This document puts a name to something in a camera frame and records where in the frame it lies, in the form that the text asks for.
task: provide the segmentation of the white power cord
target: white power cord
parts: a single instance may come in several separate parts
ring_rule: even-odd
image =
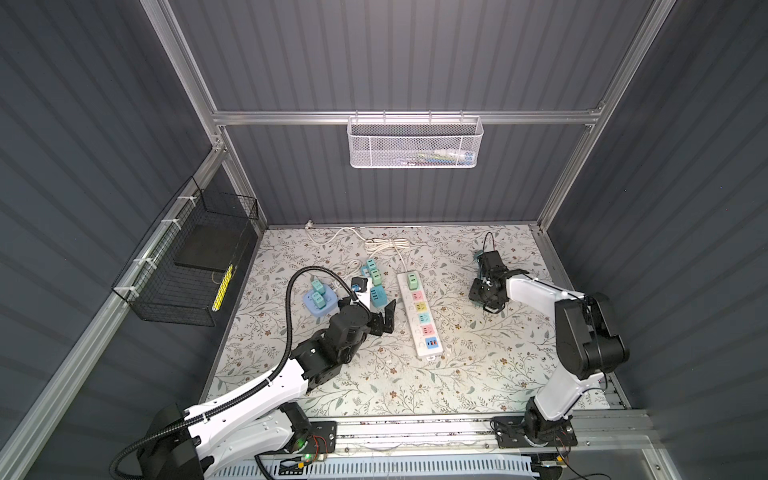
[[[411,241],[407,238],[373,238],[371,240],[365,238],[363,235],[360,235],[358,233],[357,229],[352,227],[341,227],[338,231],[333,235],[333,237],[330,238],[330,240],[327,240],[323,243],[318,243],[315,241],[315,239],[312,238],[312,235],[310,235],[310,228],[314,227],[315,223],[311,220],[306,223],[306,226],[304,227],[304,231],[306,231],[306,235],[309,237],[310,241],[317,245],[318,247],[322,247],[323,245],[327,245],[331,242],[333,242],[336,237],[339,236],[339,233],[342,233],[343,230],[348,230],[355,235],[357,235],[364,243],[366,248],[366,253],[368,254],[368,258],[373,258],[374,255],[377,253],[382,252],[383,250],[387,250],[389,248],[395,249],[395,252],[397,252],[397,256],[400,257],[400,261],[402,262],[402,267],[404,268],[403,271],[408,271],[408,266],[406,265],[406,261],[402,258],[402,254],[400,253],[400,250],[407,250],[412,247]]]

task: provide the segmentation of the table surface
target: table surface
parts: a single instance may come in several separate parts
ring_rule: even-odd
[[[356,358],[332,381],[314,389],[299,404],[309,417],[407,415],[429,413],[516,412],[547,382],[558,364],[554,320],[517,302],[492,315],[467,298],[477,276],[473,260],[491,231],[509,268],[522,268],[549,280],[529,227],[382,227],[361,228],[365,238],[408,238],[403,252],[409,270],[420,272],[438,331],[446,345],[429,362],[415,355],[406,315],[398,305],[395,332],[369,336]],[[312,230],[318,242],[335,229]],[[490,250],[490,239],[486,250]],[[322,265],[352,273],[353,260],[368,259],[363,242],[343,232],[324,247],[310,242],[305,230],[267,230],[243,298],[216,368],[208,399],[234,389],[275,365],[285,348],[285,289],[302,266]],[[397,273],[403,266],[394,250],[379,253],[387,296],[399,298]],[[329,280],[322,274],[322,281]],[[293,289],[293,344],[325,328],[328,316],[310,315],[301,296],[310,289],[305,274]],[[607,409],[600,391],[588,392],[577,409]]]

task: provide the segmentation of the power strip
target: power strip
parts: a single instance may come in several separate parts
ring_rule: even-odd
[[[416,345],[416,355],[420,359],[440,355],[442,341],[438,336],[435,318],[429,309],[419,272],[398,273],[397,283],[400,285],[402,305],[406,308],[408,324]]]

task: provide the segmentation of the cable tie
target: cable tie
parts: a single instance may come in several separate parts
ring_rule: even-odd
[[[160,223],[166,223],[166,222],[171,222],[173,225],[176,225],[177,227],[179,227],[179,231],[181,232],[181,224],[179,223],[179,219],[172,218],[169,220],[160,220]]]
[[[197,206],[197,197],[177,197],[177,198],[186,198],[187,200],[190,200],[192,202],[192,205],[194,207]]]

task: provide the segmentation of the gray wall panel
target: gray wall panel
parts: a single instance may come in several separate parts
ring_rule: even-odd
[[[678,2],[550,229],[575,286],[614,301],[619,379],[686,478],[763,476],[767,22]]]
[[[0,2],[0,132],[2,447],[210,144],[136,2]],[[148,415],[195,400],[221,334],[129,316],[29,478],[104,478]]]
[[[489,125],[475,168],[366,170],[342,126],[229,127],[272,225],[533,220],[583,130]]]
[[[649,0],[172,0],[221,110],[594,108]]]

